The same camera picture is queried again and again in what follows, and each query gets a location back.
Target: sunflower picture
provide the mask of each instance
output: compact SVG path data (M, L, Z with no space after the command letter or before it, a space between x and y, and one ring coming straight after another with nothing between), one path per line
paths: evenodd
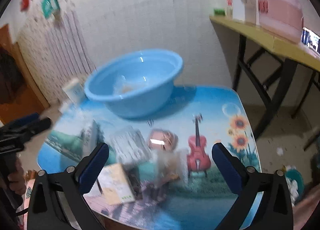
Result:
M249 140L244 134L234 135L232 146L239 153L241 150L245 150L247 148L248 142Z
M230 121L230 126L234 130L245 130L248 125L248 120L242 115L235 115Z

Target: pink rice cooker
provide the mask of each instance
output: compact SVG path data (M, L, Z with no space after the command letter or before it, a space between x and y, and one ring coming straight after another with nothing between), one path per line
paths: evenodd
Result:
M293 43L299 43L303 14L299 0L258 0L260 25Z

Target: paper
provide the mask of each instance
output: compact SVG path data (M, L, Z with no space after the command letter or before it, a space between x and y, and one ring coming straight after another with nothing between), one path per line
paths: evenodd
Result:
M103 195L109 205L135 201L134 192L121 164L113 164L102 169L98 176Z

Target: screw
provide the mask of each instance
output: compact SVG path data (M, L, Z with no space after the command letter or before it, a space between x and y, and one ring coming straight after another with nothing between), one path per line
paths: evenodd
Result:
M252 166L247 167L247 172L249 173L254 173L256 171L256 169Z
M44 174L45 174L44 170L41 170L41 171L38 172L38 176L40 176L40 177L43 176Z
M72 173L72 172L75 171L75 167L74 166L69 166L69 167L67 167L66 170L67 170L68 173Z
M280 176L280 177L282 177L282 176L284 175L282 170L277 170L277 174L278 174L278 176Z

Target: table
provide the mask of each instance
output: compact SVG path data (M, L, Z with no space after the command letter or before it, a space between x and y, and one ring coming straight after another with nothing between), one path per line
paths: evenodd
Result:
M178 137L174 152L189 153L188 137L195 134L193 115L199 113L203 117L199 131L207 139L205 151L211 159L207 177L202 172L192 172L189 178L186 177L187 184L170 184L164 200L153 200L150 198L149 186L154 180L155 164L147 161L135 169L142 188L142 200L111 206L106 204L103 196L91 196L89 193L84 197L97 213L139 229L214 229L237 196L230 192L214 164L212 146L222 142L245 166L254 166L261 172L250 124L238 94L231 89L175 87L161 110L146 119L137 120L123 120L103 104L87 100L79 107L72 106L62 115L39 151L38 164L48 173L62 172L68 166L77 165L83 151L79 139L83 127L88 124L99 127L106 143L115 131L127 127L140 131L144 140L147 140L152 129L170 130ZM113 151L110 152L108 162L116 162ZM261 197L262 194L258 193L243 227L252 222Z
M212 23L221 24L240 34L237 68L233 80L233 89L237 91L241 70L244 70L266 106L266 111L253 133L257 140L279 110L279 107L281 106L281 103L290 87L297 64L299 63L313 70L320 71L320 59L316 54L311 55L311 51L302 44L295 45L288 40L277 37L261 27L249 25L244 22L236 22L230 18L221 16L210 16L210 20ZM245 63L244 53L247 38L259 44L261 48ZM252 72L251 65L265 52L269 53L275 60L277 60L280 66L263 83L261 83ZM278 79L280 79L280 81L275 94L271 99L267 91Z

